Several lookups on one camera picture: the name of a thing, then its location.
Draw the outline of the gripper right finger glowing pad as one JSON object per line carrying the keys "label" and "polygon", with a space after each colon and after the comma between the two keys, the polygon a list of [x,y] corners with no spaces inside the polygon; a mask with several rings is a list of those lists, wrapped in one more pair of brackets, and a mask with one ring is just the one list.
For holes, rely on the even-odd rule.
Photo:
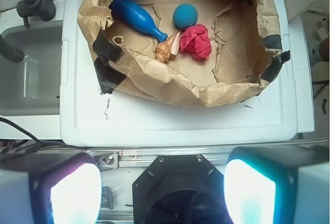
{"label": "gripper right finger glowing pad", "polygon": [[233,223],[329,223],[329,148],[237,147],[223,190]]}

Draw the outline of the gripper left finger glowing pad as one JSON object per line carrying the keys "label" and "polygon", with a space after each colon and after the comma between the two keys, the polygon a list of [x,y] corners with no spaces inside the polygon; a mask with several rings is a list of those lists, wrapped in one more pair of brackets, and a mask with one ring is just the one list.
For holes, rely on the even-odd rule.
{"label": "gripper left finger glowing pad", "polygon": [[85,152],[1,154],[1,223],[96,223],[101,198]]}

